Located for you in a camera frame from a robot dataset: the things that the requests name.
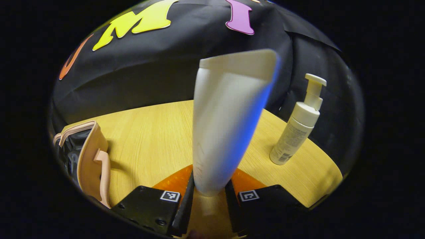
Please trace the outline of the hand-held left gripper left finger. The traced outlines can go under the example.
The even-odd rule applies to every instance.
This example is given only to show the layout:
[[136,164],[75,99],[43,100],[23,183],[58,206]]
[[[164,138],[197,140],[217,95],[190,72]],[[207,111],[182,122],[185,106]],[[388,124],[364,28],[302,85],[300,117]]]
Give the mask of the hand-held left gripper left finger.
[[145,230],[181,237],[187,233],[194,188],[188,165],[153,187],[137,186],[111,210]]

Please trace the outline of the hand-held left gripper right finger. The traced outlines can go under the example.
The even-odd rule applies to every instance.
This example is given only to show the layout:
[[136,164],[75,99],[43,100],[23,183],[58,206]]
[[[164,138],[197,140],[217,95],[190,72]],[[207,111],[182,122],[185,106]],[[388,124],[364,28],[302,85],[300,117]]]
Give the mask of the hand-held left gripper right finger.
[[225,186],[232,231],[246,237],[290,237],[309,209],[280,184],[266,186],[237,169]]

